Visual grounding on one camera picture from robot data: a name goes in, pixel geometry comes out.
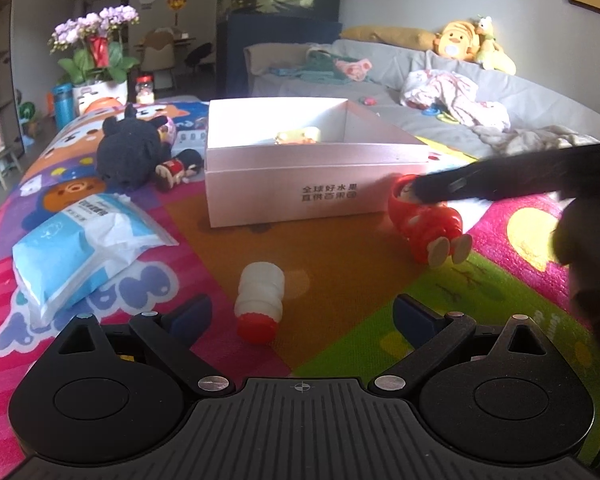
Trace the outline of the white bottle red cap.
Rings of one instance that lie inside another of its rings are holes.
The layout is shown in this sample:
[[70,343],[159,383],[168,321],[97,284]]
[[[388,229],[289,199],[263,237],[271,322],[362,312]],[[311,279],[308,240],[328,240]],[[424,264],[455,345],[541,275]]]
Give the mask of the white bottle red cap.
[[237,333],[248,344],[270,344],[283,317],[285,275],[273,263],[253,262],[242,270],[234,305]]

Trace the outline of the red daruma doll toy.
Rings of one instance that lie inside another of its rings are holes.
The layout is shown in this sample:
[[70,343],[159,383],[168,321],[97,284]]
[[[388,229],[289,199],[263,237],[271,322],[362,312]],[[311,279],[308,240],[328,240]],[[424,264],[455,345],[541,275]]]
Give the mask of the red daruma doll toy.
[[472,237],[463,231],[460,213],[445,204],[425,205],[411,191],[416,176],[398,177],[388,199],[388,216],[406,239],[414,260],[430,268],[446,260],[463,263],[471,253]]

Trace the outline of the blue white mask package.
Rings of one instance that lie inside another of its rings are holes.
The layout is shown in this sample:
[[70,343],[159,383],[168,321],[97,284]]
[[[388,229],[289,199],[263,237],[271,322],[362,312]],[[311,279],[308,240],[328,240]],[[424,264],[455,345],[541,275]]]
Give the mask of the blue white mask package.
[[149,249],[178,244],[129,196],[97,193],[48,218],[12,248],[30,323],[43,327]]

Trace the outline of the red black doll keychain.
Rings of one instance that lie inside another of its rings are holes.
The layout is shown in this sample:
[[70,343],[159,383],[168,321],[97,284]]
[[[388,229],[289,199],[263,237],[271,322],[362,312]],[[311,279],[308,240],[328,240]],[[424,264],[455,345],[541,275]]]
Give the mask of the red black doll keychain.
[[155,168],[155,184],[159,191],[168,192],[204,169],[204,159],[196,150],[188,148]]

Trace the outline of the black plush toy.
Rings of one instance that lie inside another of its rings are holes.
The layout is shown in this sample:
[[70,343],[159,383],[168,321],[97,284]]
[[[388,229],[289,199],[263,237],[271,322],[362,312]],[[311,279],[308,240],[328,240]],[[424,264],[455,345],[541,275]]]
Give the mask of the black plush toy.
[[171,158],[175,127],[170,117],[140,118],[128,104],[123,117],[102,123],[102,140],[96,151],[96,172],[108,190],[135,191]]

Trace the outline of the yellow green perforated toy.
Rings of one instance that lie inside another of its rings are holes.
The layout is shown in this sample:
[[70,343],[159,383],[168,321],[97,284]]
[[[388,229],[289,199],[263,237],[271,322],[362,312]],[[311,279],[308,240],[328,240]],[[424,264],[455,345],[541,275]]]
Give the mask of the yellow green perforated toy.
[[288,129],[276,134],[274,143],[283,144],[315,144],[321,139],[321,130],[314,126]]

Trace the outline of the beige blanket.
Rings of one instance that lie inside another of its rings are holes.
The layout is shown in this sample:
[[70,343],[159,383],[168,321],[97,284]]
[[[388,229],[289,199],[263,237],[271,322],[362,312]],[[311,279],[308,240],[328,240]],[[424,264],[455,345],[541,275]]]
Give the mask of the beige blanket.
[[506,131],[475,126],[472,131],[498,156],[512,156],[558,148],[575,148],[600,143],[594,136],[578,133],[567,127],[551,125],[543,128],[511,128]]

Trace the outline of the grey sofa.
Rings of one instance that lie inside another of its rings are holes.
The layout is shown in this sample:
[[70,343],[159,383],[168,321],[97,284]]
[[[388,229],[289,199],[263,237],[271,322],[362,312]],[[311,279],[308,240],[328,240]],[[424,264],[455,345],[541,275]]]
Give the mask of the grey sofa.
[[475,158],[600,142],[600,114],[517,76],[386,44],[256,44],[253,96],[341,98]]

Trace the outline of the orange duck plush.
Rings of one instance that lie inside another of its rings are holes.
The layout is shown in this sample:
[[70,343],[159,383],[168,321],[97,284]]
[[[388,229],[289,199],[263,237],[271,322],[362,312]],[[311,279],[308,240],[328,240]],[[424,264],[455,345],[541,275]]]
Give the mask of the orange duck plush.
[[442,58],[474,62],[480,49],[476,26],[468,21],[452,21],[434,40],[434,52]]

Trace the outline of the pink cardboard box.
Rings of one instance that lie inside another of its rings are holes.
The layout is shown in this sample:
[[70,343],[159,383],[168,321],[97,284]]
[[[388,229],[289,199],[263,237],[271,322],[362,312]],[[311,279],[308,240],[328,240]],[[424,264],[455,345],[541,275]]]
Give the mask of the pink cardboard box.
[[[315,144],[274,143],[314,126]],[[368,108],[335,98],[247,98],[209,105],[204,183],[211,226],[383,211],[392,182],[423,174],[434,149]]]

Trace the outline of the yellow pillow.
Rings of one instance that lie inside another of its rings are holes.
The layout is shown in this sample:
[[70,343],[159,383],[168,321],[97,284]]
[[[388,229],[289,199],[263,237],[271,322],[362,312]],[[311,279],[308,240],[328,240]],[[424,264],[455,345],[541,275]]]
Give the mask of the yellow pillow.
[[427,51],[434,48],[437,35],[425,29],[393,27],[379,25],[362,25],[343,29],[341,39],[376,42],[393,47],[415,51]]

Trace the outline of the red lid candy jar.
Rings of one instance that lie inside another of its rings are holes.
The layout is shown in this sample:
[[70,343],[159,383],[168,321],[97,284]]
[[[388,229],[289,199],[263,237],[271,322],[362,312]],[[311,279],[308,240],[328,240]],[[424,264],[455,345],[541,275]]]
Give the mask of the red lid candy jar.
[[140,105],[155,103],[154,80],[151,75],[143,75],[136,78],[135,101]]

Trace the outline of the orange bowl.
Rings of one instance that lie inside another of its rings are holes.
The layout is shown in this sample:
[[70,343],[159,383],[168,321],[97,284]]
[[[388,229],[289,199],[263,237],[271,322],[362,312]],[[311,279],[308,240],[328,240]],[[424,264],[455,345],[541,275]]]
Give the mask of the orange bowl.
[[106,98],[96,99],[85,107],[84,114],[110,114],[117,113],[120,110],[124,109],[124,105],[115,98],[111,96],[106,96]]

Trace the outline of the blue water bottle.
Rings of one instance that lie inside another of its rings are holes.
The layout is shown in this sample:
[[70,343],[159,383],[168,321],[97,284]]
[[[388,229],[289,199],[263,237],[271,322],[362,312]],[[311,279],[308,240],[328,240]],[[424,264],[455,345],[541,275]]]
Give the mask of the blue water bottle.
[[56,126],[65,128],[76,117],[73,104],[73,86],[70,82],[58,84],[52,91]]

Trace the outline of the dining chair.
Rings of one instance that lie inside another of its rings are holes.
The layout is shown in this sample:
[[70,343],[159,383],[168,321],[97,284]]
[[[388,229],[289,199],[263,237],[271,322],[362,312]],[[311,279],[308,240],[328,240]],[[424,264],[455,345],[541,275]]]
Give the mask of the dining chair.
[[144,38],[140,68],[154,78],[156,90],[176,88],[174,37],[168,30],[153,30]]

